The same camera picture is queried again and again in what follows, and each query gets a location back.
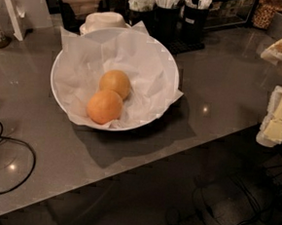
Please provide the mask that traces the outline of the orange fruit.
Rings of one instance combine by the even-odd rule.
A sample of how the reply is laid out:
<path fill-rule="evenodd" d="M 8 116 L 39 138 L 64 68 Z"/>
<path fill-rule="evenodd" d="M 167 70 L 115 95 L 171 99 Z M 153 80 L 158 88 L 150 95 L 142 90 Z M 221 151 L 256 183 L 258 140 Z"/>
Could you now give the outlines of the orange fruit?
<path fill-rule="evenodd" d="M 97 124 L 107 124 L 122 115 L 123 100 L 114 91 L 100 91 L 90 98 L 86 110 L 88 116 Z"/>
<path fill-rule="evenodd" d="M 103 74 L 99 80 L 100 90 L 111 90 L 120 95 L 122 99 L 126 99 L 130 93 L 130 82 L 128 76 L 118 69 L 110 70 Z"/>

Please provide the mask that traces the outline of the jar of nuts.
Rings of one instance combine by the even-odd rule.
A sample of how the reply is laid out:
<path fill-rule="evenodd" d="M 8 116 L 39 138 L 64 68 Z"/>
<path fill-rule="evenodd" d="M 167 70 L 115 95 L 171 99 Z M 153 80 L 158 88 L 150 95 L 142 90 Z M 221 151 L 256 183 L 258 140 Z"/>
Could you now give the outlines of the jar of nuts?
<path fill-rule="evenodd" d="M 272 23 L 275 13 L 276 10 L 271 0 L 260 0 L 252 17 L 252 24 L 256 28 L 267 29 Z"/>

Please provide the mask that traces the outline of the black cup with packets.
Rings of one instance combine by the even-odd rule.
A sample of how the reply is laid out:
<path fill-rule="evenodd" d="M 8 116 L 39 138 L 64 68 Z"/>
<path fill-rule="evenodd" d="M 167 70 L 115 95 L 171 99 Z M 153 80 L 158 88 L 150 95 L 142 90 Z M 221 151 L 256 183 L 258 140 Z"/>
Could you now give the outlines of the black cup with packets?
<path fill-rule="evenodd" d="M 198 44 L 208 17 L 212 0 L 185 0 L 182 40 L 189 44 Z"/>

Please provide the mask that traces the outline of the black cup with sticks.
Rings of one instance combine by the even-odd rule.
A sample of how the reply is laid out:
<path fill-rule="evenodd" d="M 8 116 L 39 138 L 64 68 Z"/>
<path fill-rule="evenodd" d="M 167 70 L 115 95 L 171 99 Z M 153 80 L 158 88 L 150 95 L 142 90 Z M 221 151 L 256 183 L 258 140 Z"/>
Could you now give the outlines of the black cup with sticks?
<path fill-rule="evenodd" d="M 163 44 L 174 38 L 176 23 L 179 19 L 181 0 L 156 0 L 156 19 L 154 36 Z"/>

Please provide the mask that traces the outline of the black cup with napkins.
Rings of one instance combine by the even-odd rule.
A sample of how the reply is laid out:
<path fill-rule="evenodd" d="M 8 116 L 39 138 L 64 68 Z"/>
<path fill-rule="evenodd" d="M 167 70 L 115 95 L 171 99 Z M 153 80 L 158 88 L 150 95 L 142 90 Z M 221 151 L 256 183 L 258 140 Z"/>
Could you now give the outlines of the black cup with napkins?
<path fill-rule="evenodd" d="M 155 20 L 156 0 L 128 0 L 128 4 L 129 23 L 134 26 L 142 21 L 147 30 L 151 32 Z"/>

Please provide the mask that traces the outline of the white board stand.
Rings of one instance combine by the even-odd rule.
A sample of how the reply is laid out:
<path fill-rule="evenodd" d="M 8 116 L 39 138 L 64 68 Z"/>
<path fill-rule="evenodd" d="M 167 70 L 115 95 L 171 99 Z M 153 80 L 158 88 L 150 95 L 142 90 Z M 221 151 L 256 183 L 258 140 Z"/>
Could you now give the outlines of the white board stand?
<path fill-rule="evenodd" d="M 21 42 L 25 38 L 25 27 L 23 21 L 26 13 L 20 9 L 16 2 L 16 0 L 4 1 L 13 26 L 14 35 L 16 39 Z"/>

